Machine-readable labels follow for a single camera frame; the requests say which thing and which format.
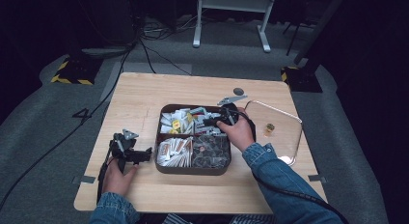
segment black cable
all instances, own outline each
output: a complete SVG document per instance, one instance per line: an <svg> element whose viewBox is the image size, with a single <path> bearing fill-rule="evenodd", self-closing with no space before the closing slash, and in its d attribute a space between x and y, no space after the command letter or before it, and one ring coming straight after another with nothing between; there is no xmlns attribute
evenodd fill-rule
<svg viewBox="0 0 409 224"><path fill-rule="evenodd" d="M174 67L178 68L179 70L184 71L186 74L188 74L188 75L190 75L190 76L192 75L192 74L190 74L189 72L187 72L186 70L184 70L184 69L178 67L178 66L177 66L175 63L173 63L171 60L169 60L169 59L165 58L164 56L160 55L160 53L158 53L157 51L155 51L155 50L153 50L153 49L151 49L151 48L149 48L149 47L147 47L147 46L145 46L145 48L148 49L148 50L150 50L150 51L152 51L152 52L154 52L154 53L156 53L159 57L165 59L167 62L169 62L170 64L172 64Z"/></svg>
<svg viewBox="0 0 409 224"><path fill-rule="evenodd" d="M93 59L108 59L108 58L114 58L114 57L124 55L126 52L129 51L130 48L132 48L132 46L127 46L126 48L119 50L119 51L111 51L111 52L104 52L104 53L93 53L93 52L86 52L86 51L83 51L83 52L87 56Z"/></svg>
<svg viewBox="0 0 409 224"><path fill-rule="evenodd" d="M285 195L289 195L289 196L301 198L301 199L304 199L304 200L307 200L307 201L310 201L310 202L314 202L314 203L316 203L316 204L318 204L318 205L324 207L325 209L334 212L334 213L340 218L340 220L341 220L343 223L348 223L348 220L346 220L346 218L345 218L338 210L336 210L335 208L333 208L333 207L332 207L331 205L329 205L328 203L322 201L321 199L315 198L314 196L311 196L311 195L308 195L308 194L305 194L305 193L293 192L293 191L288 191L288 190L284 190L284 189L278 188L278 187L276 187L276 186L273 186L273 185L271 185L271 184L268 184L268 183L266 183L266 182L263 182L263 181L262 181L260 178L258 178L255 174L253 174L253 177L256 179L256 181L257 181L258 183L260 183L261 185L263 185L264 187L266 187L266 188L268 188L268 189L271 189L271 190L273 190L273 191L275 191L275 192L282 193L282 194L285 194Z"/></svg>
<svg viewBox="0 0 409 224"><path fill-rule="evenodd" d="M108 163L108 159L109 159L109 155L112 151L112 146L114 144L114 141L111 141L109 143L109 149L108 149L108 153L105 156L105 160L103 161L100 169L99 169L99 175L98 175L98 189L96 192L96 203L98 204L99 199L101 198L102 195L102 188L103 188L103 181L105 180L105 174L106 171L108 169L108 165L112 162L112 159L109 161Z"/></svg>
<svg viewBox="0 0 409 224"><path fill-rule="evenodd" d="M139 40L139 42L144 47L145 54L147 54L147 59L148 59L148 63L150 64L150 69L152 70L153 73L156 73L156 71L153 69L152 64L150 62L150 55L148 54L147 47L145 46L144 42L142 42L142 40Z"/></svg>
<svg viewBox="0 0 409 224"><path fill-rule="evenodd" d="M185 31L187 31L187 30L189 30L189 29L195 28L196 25L195 25L195 26L190 26L190 27L184 27L184 26L186 26L187 24L189 24L190 22L195 21L195 20L197 20L197 16L196 16L196 15L195 15L194 17L190 18L189 20L185 21L185 22L181 22L180 24L182 24L182 25L181 25L180 27L177 27L177 28L176 28L176 31L173 31L173 30L171 30L170 28L162 27L162 26L160 26L157 22L150 22L149 24L150 24L151 26L152 26L152 24L155 24L156 27L154 27L154 28L152 27L152 28L149 29L149 30L143 31L143 32L142 32L143 35L141 35L141 38L143 38L144 40L147 40L147 41L164 40L164 39L167 39L167 38L169 38L170 36L172 36L172 35L174 35L174 34L183 33L183 32L185 32ZM153 36L146 35L146 32L153 32L153 31L156 31L156 30L159 31L159 35L158 35L157 37L153 37Z"/></svg>
<svg viewBox="0 0 409 224"><path fill-rule="evenodd" d="M105 109L103 110L101 124L103 123L103 120L105 120L106 112L108 111L108 107L110 103L111 102L108 102L108 105L106 105Z"/></svg>
<svg viewBox="0 0 409 224"><path fill-rule="evenodd" d="M114 86L112 87L112 89L109 91L108 95L99 103L99 105L91 112L91 114L87 117L85 117L81 123L76 126L66 137L64 137L60 142L58 142L54 147L52 147L51 149L49 149L45 154L43 154L38 160L36 160L36 162L34 162L26 171L24 171L24 173L14 182L14 184L12 185L12 187L10 187L10 189L7 191L6 195L4 196L4 198L2 199L1 203L0 203L0 211L2 210L2 208L4 207L7 198L10 196L10 194L12 193L12 191L14 190L14 188L18 185L18 183L38 164L40 163L46 156L48 156L51 152L53 152L55 149L57 149L61 144L63 144L68 138L70 138L70 136L78 129L80 128L82 125L84 125L85 122L88 121L89 118L91 118L93 116L93 114L96 112L96 110L102 105L102 103L108 99L109 95L114 91L118 80L120 78L121 72L123 70L123 63L126 60L127 56L129 55L130 51L133 49L133 47L135 46L135 44L132 45L132 48L129 49L128 52L126 52L126 54L123 55L123 58L121 59L121 69L118 73L117 79L114 83Z"/></svg>

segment hand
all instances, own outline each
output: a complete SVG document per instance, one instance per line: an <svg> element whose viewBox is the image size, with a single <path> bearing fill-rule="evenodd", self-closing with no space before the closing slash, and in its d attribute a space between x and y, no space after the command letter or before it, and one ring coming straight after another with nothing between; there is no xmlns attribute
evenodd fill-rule
<svg viewBox="0 0 409 224"><path fill-rule="evenodd" d="M244 108L238 107L237 110L247 115ZM233 126L226 125L221 121L217 122L217 126L228 135L232 144L242 152L255 143L252 129L247 120L242 116L238 116L238 121Z"/></svg>
<svg viewBox="0 0 409 224"><path fill-rule="evenodd" d="M117 159L111 156L108 162L110 163L103 181L102 193L113 192L124 196L129 189L133 176L135 176L138 165L135 164L126 175L123 175L118 167Z"/></svg>

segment denim jacket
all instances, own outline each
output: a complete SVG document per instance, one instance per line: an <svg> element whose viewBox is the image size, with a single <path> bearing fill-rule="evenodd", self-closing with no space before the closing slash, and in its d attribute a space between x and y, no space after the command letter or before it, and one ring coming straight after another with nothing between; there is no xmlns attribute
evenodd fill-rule
<svg viewBox="0 0 409 224"><path fill-rule="evenodd" d="M263 147L254 143L243 152L243 157L253 174L264 183L321 199L309 184L276 156L270 144ZM341 223L335 213L313 202L274 192L263 185L259 188L278 223ZM139 213L124 197L104 193L90 223L135 223L137 220Z"/></svg>

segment black electronic device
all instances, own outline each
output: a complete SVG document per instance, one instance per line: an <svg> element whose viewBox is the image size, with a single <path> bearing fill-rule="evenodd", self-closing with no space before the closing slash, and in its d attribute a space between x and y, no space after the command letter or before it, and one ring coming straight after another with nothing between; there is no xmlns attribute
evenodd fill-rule
<svg viewBox="0 0 409 224"><path fill-rule="evenodd" d="M220 116L215 118L209 118L204 120L205 126L216 126L217 122L221 121L226 125L233 126L238 121L238 116L244 117L250 125L250 129L252 130L253 139L257 141L256 138L256 125L253 123L252 120L243 112L239 112L237 107L234 103L226 103L220 107L219 110Z"/></svg>
<svg viewBox="0 0 409 224"><path fill-rule="evenodd" d="M101 197L105 173L110 163L108 162L108 158L111 153L114 158L118 159L118 167L120 168L120 171L122 173L126 162L139 164L140 162L150 161L152 147L146 149L145 151L133 150L133 147L135 146L136 143L135 138L138 136L139 136L138 134L135 134L133 132L130 132L129 130L124 129L123 134L115 133L113 139L109 142L108 154L105 157L105 161L103 162L98 175L98 192L96 196L97 203Z"/></svg>

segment cable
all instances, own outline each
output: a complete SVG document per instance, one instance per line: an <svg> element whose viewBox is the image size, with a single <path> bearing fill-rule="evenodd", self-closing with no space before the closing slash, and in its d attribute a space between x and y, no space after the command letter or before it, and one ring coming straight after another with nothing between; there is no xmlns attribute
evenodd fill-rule
<svg viewBox="0 0 409 224"><path fill-rule="evenodd" d="M85 122L88 121L89 118L91 118L93 116L93 114L96 112L96 110L102 105L102 103L108 99L109 95L114 91L118 80L120 78L121 72L123 70L123 64L127 58L127 56L130 53L130 50L128 52L126 52L123 55L123 58L121 59L121 69L118 73L117 79L114 83L114 86L112 87L112 89L109 91L109 93L106 95L106 97L99 103L99 105L91 112L91 114L89 116L87 116L86 118L84 118L81 123L76 126L66 137L64 137L60 142L58 142L54 147L52 147L51 149L49 149L45 154L43 154L38 160L36 160L36 162L34 162L26 171L24 171L24 173L14 182L14 184L12 185L12 187L10 187L10 189L7 191L6 195L4 196L4 198L2 199L1 203L0 203L0 211L2 210L2 208L4 207L7 198L10 196L10 194L12 193L12 191L14 190L14 188L18 185L18 183L38 164L40 163L46 156L48 156L51 152L53 152L55 149L57 149L61 144L63 144L68 138L70 138L70 136L78 129L80 128L82 125L84 125Z"/></svg>
<svg viewBox="0 0 409 224"><path fill-rule="evenodd" d="M181 25L180 27L177 27L176 31L172 31L170 28L160 27L160 25L157 24L157 22L151 22L150 24L156 24L156 27L152 28L152 29L149 29L149 30L144 30L141 37L144 40L147 40L147 41L157 41L157 40L167 39L167 38L169 38L170 36L172 36L174 34L179 34L179 33L185 32L185 31L187 31L189 29L195 28L196 25L190 26L190 27L185 27L185 26L187 26L191 21L195 20L197 17L198 16L195 15L195 16L191 17L189 20L183 22L183 25ZM149 32L159 32L159 35L157 37L152 37L152 36L146 35L146 33L149 33Z"/></svg>
<svg viewBox="0 0 409 224"><path fill-rule="evenodd" d="M93 59L108 59L108 58L114 58L114 57L124 55L127 51L129 51L130 48L131 46L127 46L126 48L119 50L119 51L111 51L111 52L104 52L104 53L87 52L87 50L85 51L83 50L83 52L87 56Z"/></svg>
<svg viewBox="0 0 409 224"><path fill-rule="evenodd" d="M191 73L187 72L186 70L184 70L184 69L178 67L178 66L177 66L175 63L173 63L171 60L169 60L169 59L165 58L164 56L160 55L157 51L155 51L155 50L153 50L153 49L151 49L151 48L149 48L149 47L146 47L146 49L148 49L148 50L150 50L150 51L156 53L159 57L165 59L167 62L169 62L170 64L172 64L174 67L178 68L179 70L184 71L187 75L189 75L189 76L192 75Z"/></svg>
<svg viewBox="0 0 409 224"><path fill-rule="evenodd" d="M301 198L301 199L304 199L304 200L307 200L307 201L310 201L310 202L314 202L314 203L316 203L316 204L318 204L318 205L324 207L325 209L334 212L334 213L340 218L340 220L341 220L343 223L348 223L348 221L346 220L346 218L345 218L338 210L336 210L335 208L333 208L333 207L332 207L331 205L329 205L328 203L322 201L321 199L315 198L314 196L311 196L311 195L308 195L308 194L305 194L305 193L299 193L299 192L293 192L293 191L287 191L287 190L284 190L284 189L280 189L280 188L278 188L278 187L276 187L276 186L273 186L273 185L271 185L271 184L268 184L268 183L266 183L266 182L263 182L260 178L256 177L255 174L253 174L253 177L256 179L256 181L257 181L258 183L262 184L262 185L263 185L264 187L266 187L266 188L269 188L269 189L271 189L271 190L273 190L273 191L275 191L275 192L278 192L278 193L282 193L282 194L285 194L285 195L289 195L289 196Z"/></svg>
<svg viewBox="0 0 409 224"><path fill-rule="evenodd" d="M148 63L150 64L150 69L152 70L153 73L156 73L156 71L153 69L152 64L150 62L150 55L147 52L147 47L145 46L144 42L142 42L142 40L140 40L141 45L144 47L145 50L145 54L147 54L147 59L148 59Z"/></svg>
<svg viewBox="0 0 409 224"><path fill-rule="evenodd" d="M105 115L106 115L106 112L108 111L108 107L109 107L109 104L110 104L110 103L111 103L111 102L108 102L108 105L106 105L105 109L103 109L101 125L102 125L102 123L103 123L103 120L105 120Z"/></svg>

